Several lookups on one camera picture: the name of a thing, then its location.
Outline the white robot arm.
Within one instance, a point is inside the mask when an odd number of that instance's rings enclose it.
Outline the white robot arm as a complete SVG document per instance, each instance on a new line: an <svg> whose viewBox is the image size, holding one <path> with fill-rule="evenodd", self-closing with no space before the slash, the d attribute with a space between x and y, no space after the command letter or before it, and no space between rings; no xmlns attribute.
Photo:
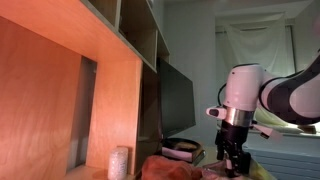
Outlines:
<svg viewBox="0 0 320 180"><path fill-rule="evenodd" d="M222 121L215 139L217 160L234 178L249 173L251 155L242 150L248 131L255 128L266 138L273 133L253 123L257 108L295 125L320 122L320 54L306 69L286 77L272 75L257 63L237 65L223 89L225 99L206 113Z"/></svg>

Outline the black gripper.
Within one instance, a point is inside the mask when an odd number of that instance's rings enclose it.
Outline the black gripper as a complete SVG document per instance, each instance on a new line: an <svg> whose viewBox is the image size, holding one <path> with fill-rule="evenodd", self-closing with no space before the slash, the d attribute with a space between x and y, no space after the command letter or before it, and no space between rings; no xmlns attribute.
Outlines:
<svg viewBox="0 0 320 180"><path fill-rule="evenodd" d="M248 127L234 126L223 121L221 128L217 131L215 139L217 145L216 158L223 160L225 152L229 155L226 159L225 168L229 178L249 174L251 155L242 149L242 145L247 140L248 130Z"/></svg>

